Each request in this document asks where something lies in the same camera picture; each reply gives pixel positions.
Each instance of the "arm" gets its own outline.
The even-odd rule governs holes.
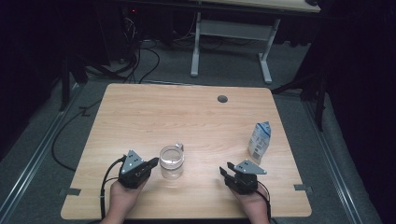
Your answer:
[[[261,185],[259,185],[257,190],[266,198],[268,198],[267,191]],[[233,190],[231,190],[231,192],[240,202],[242,210],[245,212],[252,224],[270,223],[267,216],[267,204],[265,203],[262,196],[260,196],[258,193],[240,195]]]
[[[137,189],[127,189],[119,181],[114,182],[110,188],[110,207],[101,224],[123,223],[128,213],[134,208],[143,187],[147,181]]]

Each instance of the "gray carpet floor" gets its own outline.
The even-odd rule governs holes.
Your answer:
[[[149,48],[152,42],[145,43]],[[198,77],[190,77],[191,45],[175,45],[168,48],[161,44],[152,50],[160,56],[158,67],[150,73],[143,83],[178,83],[210,86],[241,86],[274,89],[291,81],[306,54],[309,46],[291,48],[288,44],[274,45],[271,49],[268,64],[273,76],[273,83],[263,82],[262,71],[257,54],[248,50],[235,49],[233,43],[216,47],[216,43],[203,43],[201,50],[200,70]],[[248,46],[251,50],[260,49],[260,43]],[[139,80],[157,63],[157,56],[149,50],[141,50],[141,60],[134,72]],[[82,88],[75,102],[64,118],[64,123],[81,111],[81,106],[89,106],[103,97],[109,83],[118,82],[105,77],[90,76],[89,82]],[[31,117],[20,139],[1,161],[0,201],[4,202],[23,169],[34,155],[51,123],[59,115],[61,106],[61,85],[53,89],[50,99]],[[323,133],[312,123],[309,113],[310,102],[301,102],[299,90],[286,91],[275,95],[282,123],[303,183],[307,186],[307,196],[312,207],[310,217],[275,217],[277,223],[351,223],[348,218],[339,191],[334,184],[331,170],[323,153],[323,142],[330,149],[336,164],[345,180],[351,198],[356,205],[360,221],[356,223],[381,223],[369,197],[361,183],[352,159],[350,159],[342,133],[332,113],[329,98],[323,117]],[[61,132],[55,142],[55,154],[64,164],[76,168],[85,142],[89,136],[99,104],[88,110],[88,117],[78,116]],[[33,179],[16,202],[8,223],[88,223],[89,220],[64,220],[61,210],[64,203],[63,189],[67,189],[74,173],[64,169],[52,158],[50,149],[39,164]],[[199,220],[182,220],[184,223]],[[235,223],[246,223],[245,220],[234,220]],[[230,220],[202,220],[202,223],[231,223]]]

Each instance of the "wooden tabletop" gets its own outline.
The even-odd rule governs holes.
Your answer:
[[[245,7],[264,7],[298,12],[320,12],[319,6],[310,6],[305,0],[196,0]]]
[[[228,98],[218,101],[219,95]],[[290,151],[271,92],[265,88],[127,85],[107,87],[84,148],[72,189],[62,209],[65,219],[100,218],[99,194],[108,167],[129,149],[149,161],[163,147],[184,145],[184,173],[176,180],[152,170],[128,218],[238,218],[245,217],[219,173],[230,175],[227,161],[249,159],[248,141],[257,122],[269,121],[270,146],[258,175],[271,194],[274,217],[307,217],[311,207]],[[118,176],[115,166],[108,178]],[[109,188],[106,184],[106,209]]]

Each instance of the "clear glass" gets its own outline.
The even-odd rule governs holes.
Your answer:
[[[164,147],[160,153],[161,173],[167,179],[177,179],[183,174],[183,145]]]

